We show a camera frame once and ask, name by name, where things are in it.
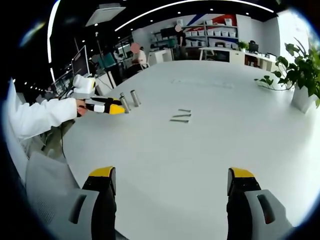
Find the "shelf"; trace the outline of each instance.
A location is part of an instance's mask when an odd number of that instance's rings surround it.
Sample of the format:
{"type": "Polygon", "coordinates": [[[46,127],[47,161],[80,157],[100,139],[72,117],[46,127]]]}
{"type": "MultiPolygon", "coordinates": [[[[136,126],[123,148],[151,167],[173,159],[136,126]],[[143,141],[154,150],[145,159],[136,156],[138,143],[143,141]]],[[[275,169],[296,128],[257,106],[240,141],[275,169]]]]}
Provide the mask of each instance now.
{"type": "Polygon", "coordinates": [[[205,25],[190,25],[190,26],[182,26],[182,29],[189,29],[189,28],[198,28],[198,27],[204,27],[205,25]]]}
{"type": "Polygon", "coordinates": [[[205,38],[206,36],[186,36],[185,38],[205,38]]]}
{"type": "Polygon", "coordinates": [[[233,36],[208,36],[208,38],[224,38],[224,39],[239,39],[238,37],[233,37],[233,36]]]}
{"type": "Polygon", "coordinates": [[[207,27],[215,27],[215,28],[233,28],[237,29],[237,26],[227,26],[227,25],[206,25],[207,27]]]}

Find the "led light strip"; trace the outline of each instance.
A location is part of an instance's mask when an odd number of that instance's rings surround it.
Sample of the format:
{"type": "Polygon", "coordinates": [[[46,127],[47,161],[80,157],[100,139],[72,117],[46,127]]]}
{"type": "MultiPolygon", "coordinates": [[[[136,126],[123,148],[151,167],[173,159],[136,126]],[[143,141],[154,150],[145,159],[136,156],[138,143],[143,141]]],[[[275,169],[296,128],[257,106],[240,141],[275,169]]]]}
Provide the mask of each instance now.
{"type": "MultiPolygon", "coordinates": [[[[48,62],[51,63],[52,58],[51,58],[51,44],[50,44],[50,37],[52,34],[52,28],[54,26],[54,20],[55,20],[55,16],[58,10],[58,6],[59,6],[60,0],[56,1],[52,7],[52,11],[50,14],[50,18],[49,18],[49,23],[48,23],[48,33],[47,33],[47,39],[46,39],[46,46],[47,46],[47,51],[48,51],[48,62]]],[[[50,68],[50,72],[51,72],[51,76],[52,76],[52,80],[53,82],[55,82],[55,76],[54,76],[54,71],[52,68],[50,68]]]]}
{"type": "MultiPolygon", "coordinates": [[[[160,6],[160,7],[157,7],[155,9],[152,9],[150,11],[147,11],[139,16],[136,16],[135,18],[127,21],[126,23],[122,24],[120,27],[118,27],[116,30],[114,30],[115,32],[118,31],[119,29],[122,29],[124,26],[132,23],[133,21],[145,16],[145,15],[148,15],[150,13],[153,13],[155,11],[158,11],[160,9],[164,9],[164,8],[167,8],[167,7],[171,7],[171,6],[174,6],[174,5],[178,5],[178,4],[185,4],[185,3],[190,3],[190,2],[198,2],[198,1],[210,1],[210,0],[184,0],[184,1],[177,1],[177,2],[174,2],[174,3],[170,3],[170,4],[167,4],[167,5],[164,5],[164,6],[160,6]]],[[[215,0],[215,1],[229,1],[229,2],[235,2],[235,3],[241,3],[241,4],[248,4],[248,5],[251,5],[251,6],[254,6],[254,7],[257,7],[257,8],[261,8],[261,9],[264,9],[266,11],[269,11],[271,13],[274,13],[273,10],[269,9],[269,8],[266,8],[264,6],[260,6],[258,4],[254,4],[254,3],[251,3],[251,2],[247,2],[247,1],[241,1],[241,0],[215,0]]]]}

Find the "metal cylinder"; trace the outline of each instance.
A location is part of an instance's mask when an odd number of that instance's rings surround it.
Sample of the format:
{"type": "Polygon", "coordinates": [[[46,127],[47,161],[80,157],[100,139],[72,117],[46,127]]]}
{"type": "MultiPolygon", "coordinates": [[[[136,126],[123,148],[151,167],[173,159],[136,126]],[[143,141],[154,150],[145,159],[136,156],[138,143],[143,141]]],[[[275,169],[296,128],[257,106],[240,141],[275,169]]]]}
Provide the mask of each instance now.
{"type": "Polygon", "coordinates": [[[131,109],[130,109],[130,107],[129,107],[129,105],[128,105],[128,103],[127,103],[127,101],[126,101],[124,96],[120,97],[120,101],[121,101],[122,106],[124,107],[125,113],[126,114],[130,113],[131,109]]]}
{"type": "Polygon", "coordinates": [[[131,96],[132,96],[132,99],[133,99],[133,102],[134,102],[134,106],[135,107],[139,107],[139,105],[141,104],[141,102],[139,101],[139,98],[137,96],[137,93],[135,90],[132,90],[131,92],[131,96]]]}

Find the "hand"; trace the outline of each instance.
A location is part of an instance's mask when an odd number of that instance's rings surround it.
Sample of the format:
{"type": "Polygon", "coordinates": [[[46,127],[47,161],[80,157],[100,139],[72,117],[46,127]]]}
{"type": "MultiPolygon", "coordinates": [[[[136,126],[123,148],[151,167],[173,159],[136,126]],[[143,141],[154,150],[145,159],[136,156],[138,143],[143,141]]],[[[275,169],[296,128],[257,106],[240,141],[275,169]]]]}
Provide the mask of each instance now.
{"type": "Polygon", "coordinates": [[[86,109],[86,103],[83,100],[79,100],[76,99],[76,111],[78,114],[80,114],[81,116],[85,115],[87,113],[87,109],[86,109]]]}

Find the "person's arm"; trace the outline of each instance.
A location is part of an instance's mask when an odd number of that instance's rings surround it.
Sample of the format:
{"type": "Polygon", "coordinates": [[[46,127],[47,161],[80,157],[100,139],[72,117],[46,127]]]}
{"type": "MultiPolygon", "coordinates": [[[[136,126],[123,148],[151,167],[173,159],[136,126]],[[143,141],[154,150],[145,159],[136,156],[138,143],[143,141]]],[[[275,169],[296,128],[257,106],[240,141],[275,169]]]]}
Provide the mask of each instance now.
{"type": "Polygon", "coordinates": [[[18,139],[25,140],[57,127],[61,123],[75,119],[77,112],[84,114],[86,109],[78,109],[85,105],[84,101],[68,98],[64,100],[44,100],[41,104],[21,104],[14,84],[9,89],[9,120],[18,139]]]}

